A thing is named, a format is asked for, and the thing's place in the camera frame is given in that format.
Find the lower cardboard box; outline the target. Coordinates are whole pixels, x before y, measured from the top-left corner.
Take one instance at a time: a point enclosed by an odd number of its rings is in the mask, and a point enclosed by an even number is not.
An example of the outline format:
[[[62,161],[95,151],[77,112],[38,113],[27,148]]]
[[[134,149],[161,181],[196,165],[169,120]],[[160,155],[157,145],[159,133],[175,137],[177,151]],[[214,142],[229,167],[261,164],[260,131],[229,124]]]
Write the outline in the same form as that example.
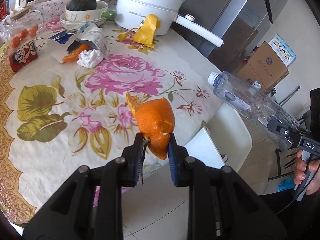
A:
[[[270,93],[270,90],[263,84],[262,79],[257,75],[249,63],[245,64],[236,74],[236,77],[245,83],[253,86],[264,94]]]

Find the torn silver foil packet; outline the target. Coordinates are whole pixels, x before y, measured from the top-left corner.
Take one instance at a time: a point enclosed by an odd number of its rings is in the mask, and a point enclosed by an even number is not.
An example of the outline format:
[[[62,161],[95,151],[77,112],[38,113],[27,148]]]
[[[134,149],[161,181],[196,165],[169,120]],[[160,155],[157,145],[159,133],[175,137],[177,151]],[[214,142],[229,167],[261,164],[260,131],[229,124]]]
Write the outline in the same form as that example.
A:
[[[81,44],[87,44],[91,48],[102,52],[106,59],[110,53],[110,42],[103,34],[103,29],[95,23],[91,23],[87,28],[77,35],[76,38]]]

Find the small orange tangerine right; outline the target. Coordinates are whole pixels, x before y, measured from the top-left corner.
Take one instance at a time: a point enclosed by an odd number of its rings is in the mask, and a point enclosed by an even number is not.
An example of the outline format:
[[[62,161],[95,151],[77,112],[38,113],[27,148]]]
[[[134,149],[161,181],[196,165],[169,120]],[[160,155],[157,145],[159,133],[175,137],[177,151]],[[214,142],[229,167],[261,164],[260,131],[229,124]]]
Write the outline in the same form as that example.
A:
[[[32,27],[28,30],[29,36],[30,36],[30,37],[36,36],[37,31],[38,31],[38,26],[37,26],[37,25],[32,26]]]

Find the blue white milk carton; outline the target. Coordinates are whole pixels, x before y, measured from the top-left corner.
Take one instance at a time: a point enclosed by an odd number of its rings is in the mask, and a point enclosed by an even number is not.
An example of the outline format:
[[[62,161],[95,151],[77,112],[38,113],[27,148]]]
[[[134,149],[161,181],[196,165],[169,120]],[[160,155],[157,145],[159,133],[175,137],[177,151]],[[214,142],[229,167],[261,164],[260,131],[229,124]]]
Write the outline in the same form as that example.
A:
[[[98,27],[98,25],[96,23],[89,22],[84,25],[79,25],[76,27],[72,27],[71,29],[61,31],[61,32],[49,37],[48,40],[55,41],[58,44],[66,44],[71,37],[76,37],[80,33],[84,32],[91,25],[94,27]]]

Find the small floral cloth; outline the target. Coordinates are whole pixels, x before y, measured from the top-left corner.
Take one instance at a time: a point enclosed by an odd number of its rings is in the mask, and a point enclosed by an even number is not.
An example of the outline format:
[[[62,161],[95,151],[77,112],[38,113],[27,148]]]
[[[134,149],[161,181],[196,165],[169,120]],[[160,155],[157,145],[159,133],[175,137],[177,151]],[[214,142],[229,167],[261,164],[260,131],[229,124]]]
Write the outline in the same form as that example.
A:
[[[56,18],[60,18],[62,13],[65,11],[66,5],[71,0],[49,0],[45,2],[39,2],[33,4],[31,7],[35,10],[40,11],[44,16],[44,22],[51,21]],[[101,0],[108,3],[109,10],[116,9],[117,0]]]

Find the upper cardboard box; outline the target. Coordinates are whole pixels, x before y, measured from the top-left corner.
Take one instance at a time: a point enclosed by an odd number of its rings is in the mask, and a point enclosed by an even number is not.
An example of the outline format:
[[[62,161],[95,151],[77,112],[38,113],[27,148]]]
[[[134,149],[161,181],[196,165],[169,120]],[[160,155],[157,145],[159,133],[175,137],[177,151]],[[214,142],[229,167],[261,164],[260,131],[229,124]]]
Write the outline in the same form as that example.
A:
[[[273,89],[289,74],[287,66],[267,42],[261,44],[248,63],[266,90]]]

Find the small orange tangerine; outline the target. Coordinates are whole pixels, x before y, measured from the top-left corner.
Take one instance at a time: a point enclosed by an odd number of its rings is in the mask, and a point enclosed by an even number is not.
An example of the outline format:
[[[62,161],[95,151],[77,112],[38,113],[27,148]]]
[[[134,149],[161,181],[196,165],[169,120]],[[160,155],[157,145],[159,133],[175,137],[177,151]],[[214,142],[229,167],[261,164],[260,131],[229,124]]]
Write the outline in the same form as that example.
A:
[[[27,29],[21,30],[17,35],[15,35],[11,40],[10,44],[12,48],[16,48],[20,45],[20,41],[24,38],[26,38],[29,35],[29,32]]]
[[[32,26],[32,27],[28,30],[29,36],[30,36],[30,37],[36,36],[37,31],[38,31],[38,26],[37,26],[37,25]]]

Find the clear plastic water bottle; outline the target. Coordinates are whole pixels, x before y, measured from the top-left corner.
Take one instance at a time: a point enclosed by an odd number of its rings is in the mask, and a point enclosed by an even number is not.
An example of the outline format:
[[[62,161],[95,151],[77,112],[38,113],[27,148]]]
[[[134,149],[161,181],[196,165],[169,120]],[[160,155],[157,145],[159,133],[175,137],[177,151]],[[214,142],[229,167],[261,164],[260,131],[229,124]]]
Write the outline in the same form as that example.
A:
[[[212,72],[208,77],[208,83],[213,86],[215,96],[259,128],[280,149],[288,150],[292,146],[285,137],[267,129],[270,120],[276,120],[294,129],[299,128],[298,121],[275,101],[228,72]]]

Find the yellow snack wrapper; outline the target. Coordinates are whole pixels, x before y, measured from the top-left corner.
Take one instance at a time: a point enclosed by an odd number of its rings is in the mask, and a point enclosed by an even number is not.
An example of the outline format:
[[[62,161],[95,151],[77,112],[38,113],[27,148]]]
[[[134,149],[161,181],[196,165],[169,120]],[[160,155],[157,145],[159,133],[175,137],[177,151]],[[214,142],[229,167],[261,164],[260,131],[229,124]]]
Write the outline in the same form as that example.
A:
[[[144,47],[154,49],[153,42],[156,30],[161,26],[161,20],[154,14],[148,14],[140,27],[134,27],[126,33],[118,35],[119,42],[123,42],[135,30],[135,34],[131,37],[131,41]]]

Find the white floral bowl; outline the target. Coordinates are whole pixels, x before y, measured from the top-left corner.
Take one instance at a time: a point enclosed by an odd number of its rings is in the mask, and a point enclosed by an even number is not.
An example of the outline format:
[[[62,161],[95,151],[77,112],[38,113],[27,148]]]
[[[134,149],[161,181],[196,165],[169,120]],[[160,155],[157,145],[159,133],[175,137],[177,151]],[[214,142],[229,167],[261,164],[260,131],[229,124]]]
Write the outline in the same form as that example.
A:
[[[93,21],[101,18],[114,20],[116,12],[108,9],[108,3],[97,0],[97,8],[94,10],[72,11],[65,10],[65,20],[69,22]]]

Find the white electric cooking pot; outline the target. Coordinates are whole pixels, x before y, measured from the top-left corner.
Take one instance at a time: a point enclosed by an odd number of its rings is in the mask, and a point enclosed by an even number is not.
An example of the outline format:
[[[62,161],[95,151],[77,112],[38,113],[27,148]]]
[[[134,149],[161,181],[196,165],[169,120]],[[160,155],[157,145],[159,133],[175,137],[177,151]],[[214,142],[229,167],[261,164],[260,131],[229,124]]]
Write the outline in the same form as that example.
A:
[[[124,29],[140,27],[149,14],[160,19],[160,28],[156,35],[165,35],[173,22],[191,30],[213,45],[221,47],[223,40],[195,23],[195,18],[186,14],[181,16],[178,11],[185,0],[117,0],[115,23]]]

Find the red cartoon drink can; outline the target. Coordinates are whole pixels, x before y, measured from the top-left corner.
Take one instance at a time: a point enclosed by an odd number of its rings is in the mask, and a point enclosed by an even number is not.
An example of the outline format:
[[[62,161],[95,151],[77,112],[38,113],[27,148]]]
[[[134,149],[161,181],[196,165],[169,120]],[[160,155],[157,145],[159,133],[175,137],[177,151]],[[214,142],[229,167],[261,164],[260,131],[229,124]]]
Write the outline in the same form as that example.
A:
[[[34,40],[22,45],[21,48],[11,53],[9,63],[13,72],[18,72],[21,68],[29,64],[38,57]]]

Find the white tissue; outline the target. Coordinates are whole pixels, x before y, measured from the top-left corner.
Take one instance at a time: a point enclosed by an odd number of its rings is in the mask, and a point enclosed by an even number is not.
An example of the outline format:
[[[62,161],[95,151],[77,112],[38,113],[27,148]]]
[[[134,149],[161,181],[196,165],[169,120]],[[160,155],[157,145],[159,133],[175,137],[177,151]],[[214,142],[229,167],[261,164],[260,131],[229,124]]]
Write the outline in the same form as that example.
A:
[[[84,50],[79,54],[78,65],[85,68],[96,67],[101,61],[103,61],[104,55],[99,50]]]

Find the grey refrigerator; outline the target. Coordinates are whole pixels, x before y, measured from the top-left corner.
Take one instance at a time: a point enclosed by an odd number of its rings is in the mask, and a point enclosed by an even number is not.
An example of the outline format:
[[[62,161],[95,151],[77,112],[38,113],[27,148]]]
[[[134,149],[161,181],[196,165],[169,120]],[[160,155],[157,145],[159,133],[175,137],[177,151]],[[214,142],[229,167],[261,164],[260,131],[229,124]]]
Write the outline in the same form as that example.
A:
[[[219,70],[228,72],[242,65],[246,47],[258,34],[259,22],[272,20],[271,0],[186,0],[179,13],[193,16],[197,24],[223,39],[219,48],[177,23],[171,25]]]

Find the large orange peel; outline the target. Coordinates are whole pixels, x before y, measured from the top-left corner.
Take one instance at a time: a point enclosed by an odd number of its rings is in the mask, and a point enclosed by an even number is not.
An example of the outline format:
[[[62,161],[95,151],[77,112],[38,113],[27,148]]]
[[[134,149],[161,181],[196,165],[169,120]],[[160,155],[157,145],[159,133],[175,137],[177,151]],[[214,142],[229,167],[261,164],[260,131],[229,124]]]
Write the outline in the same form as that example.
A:
[[[175,128],[175,116],[169,101],[160,98],[143,102],[129,92],[126,100],[140,133],[148,141],[149,150],[157,158],[165,160],[170,133]]]

